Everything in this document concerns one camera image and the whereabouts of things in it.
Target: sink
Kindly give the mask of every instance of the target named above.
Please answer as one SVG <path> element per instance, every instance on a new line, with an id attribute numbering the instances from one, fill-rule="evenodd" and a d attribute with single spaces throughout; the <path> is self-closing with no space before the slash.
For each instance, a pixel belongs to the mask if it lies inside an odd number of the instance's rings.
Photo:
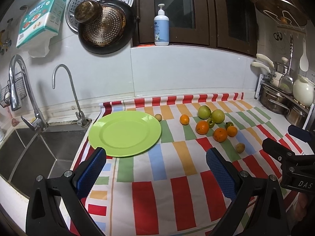
<path id="1" fill-rule="evenodd" d="M 30 196 L 38 175 L 60 177 L 70 169 L 86 130 L 77 124 L 14 130 L 0 149 L 0 174 Z"/>

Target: striped tablecloth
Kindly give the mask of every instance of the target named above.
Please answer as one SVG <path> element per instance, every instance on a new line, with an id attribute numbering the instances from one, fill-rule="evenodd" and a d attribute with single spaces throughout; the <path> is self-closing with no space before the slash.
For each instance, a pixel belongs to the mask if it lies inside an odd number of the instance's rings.
<path id="1" fill-rule="evenodd" d="M 213 131 L 198 135 L 195 126 L 197 110 L 206 104 L 213 111 L 222 109 L 225 121 L 239 129 L 236 137 L 216 142 Z M 139 98 L 100 104 L 100 116 L 123 110 L 137 110 L 163 116 L 162 135 L 147 152 L 126 157 L 107 157 L 99 178 L 89 196 L 82 199 L 96 224 L 107 236 L 134 235 L 202 235 L 211 231 L 223 216 L 230 199 L 223 196 L 205 160 L 205 151 L 216 147 L 226 160 L 252 176 L 281 178 L 280 164 L 266 154 L 262 140 L 270 137 L 301 154 L 302 150 L 287 134 L 277 129 L 272 118 L 256 107 L 254 99 L 243 93 L 183 95 Z M 179 117 L 186 114 L 190 123 L 183 126 Z M 234 150 L 237 143 L 246 145 L 245 152 Z M 74 168 L 87 159 L 94 149 L 88 139 Z M 289 208 L 296 192 L 282 189 Z M 238 227 L 242 231 L 252 211 L 254 198 Z M 77 233 L 74 225 L 70 230 Z"/>

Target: yellow rectangle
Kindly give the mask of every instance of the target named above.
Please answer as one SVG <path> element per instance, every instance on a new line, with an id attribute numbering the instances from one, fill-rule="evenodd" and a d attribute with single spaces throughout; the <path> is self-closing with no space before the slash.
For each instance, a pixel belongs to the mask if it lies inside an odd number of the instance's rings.
<path id="1" fill-rule="evenodd" d="M 223 101 L 218 101 L 218 104 L 223 108 L 224 111 L 232 112 L 232 110 Z"/>
<path id="2" fill-rule="evenodd" d="M 229 100 L 229 102 L 234 105 L 238 110 L 240 110 L 240 112 L 245 111 L 245 109 L 243 109 L 242 107 L 240 107 L 235 101 L 233 100 Z"/>
<path id="3" fill-rule="evenodd" d="M 194 165 L 193 160 L 190 156 L 186 142 L 185 141 L 173 142 L 173 146 L 175 147 L 175 150 L 179 156 L 179 159 L 182 162 L 182 165 L 183 165 L 183 168 L 185 171 L 185 175 L 190 176 L 190 175 L 197 174 L 195 165 Z"/>
<path id="4" fill-rule="evenodd" d="M 260 137 L 258 136 L 258 134 L 253 130 L 253 128 L 247 128 L 246 129 L 256 140 L 257 142 L 262 145 L 262 140 L 260 139 Z"/>
<path id="5" fill-rule="evenodd" d="M 107 191 L 91 190 L 90 198 L 107 200 Z"/>
<path id="6" fill-rule="evenodd" d="M 154 116 L 154 112 L 153 112 L 153 107 L 152 106 L 144 107 L 144 112 Z"/>
<path id="7" fill-rule="evenodd" d="M 193 107 L 196 108 L 196 110 L 198 111 L 199 107 L 201 107 L 201 105 L 199 103 L 192 103 Z"/>
<path id="8" fill-rule="evenodd" d="M 253 108 L 250 104 L 246 103 L 244 100 L 238 100 L 238 102 L 240 102 L 247 109 L 252 109 Z"/>
<path id="9" fill-rule="evenodd" d="M 193 117 L 185 104 L 177 104 L 176 106 L 182 115 L 185 114 L 188 117 Z"/>
<path id="10" fill-rule="evenodd" d="M 212 102 L 206 102 L 206 105 L 211 109 L 211 112 L 217 109 L 217 107 Z"/>
<path id="11" fill-rule="evenodd" d="M 163 120 L 174 119 L 171 108 L 168 105 L 160 106 Z"/>

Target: metal bolt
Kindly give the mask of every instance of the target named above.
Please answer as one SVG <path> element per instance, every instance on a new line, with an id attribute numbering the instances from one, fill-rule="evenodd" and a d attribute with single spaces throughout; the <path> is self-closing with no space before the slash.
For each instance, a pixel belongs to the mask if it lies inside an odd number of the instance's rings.
<path id="1" fill-rule="evenodd" d="M 277 181 L 277 177 L 275 175 L 270 175 L 269 177 L 272 181 Z"/>
<path id="2" fill-rule="evenodd" d="M 36 177 L 36 181 L 38 181 L 38 182 L 41 181 L 42 179 L 43 179 L 42 175 L 39 175 L 39 176 Z"/>
<path id="3" fill-rule="evenodd" d="M 72 171 L 71 170 L 67 170 L 65 173 L 64 173 L 64 176 L 65 177 L 70 177 L 72 175 Z"/>
<path id="4" fill-rule="evenodd" d="M 246 172 L 244 170 L 241 171 L 240 174 L 241 174 L 242 177 L 248 177 L 248 172 Z"/>

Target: green and white tissue package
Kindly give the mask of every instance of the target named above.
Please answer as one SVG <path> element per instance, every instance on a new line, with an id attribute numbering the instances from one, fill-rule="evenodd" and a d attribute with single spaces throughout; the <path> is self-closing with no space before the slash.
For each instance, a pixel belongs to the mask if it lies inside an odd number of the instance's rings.
<path id="1" fill-rule="evenodd" d="M 58 35 L 66 0 L 43 0 L 21 20 L 16 47 L 31 57 L 45 57 L 49 41 Z"/>

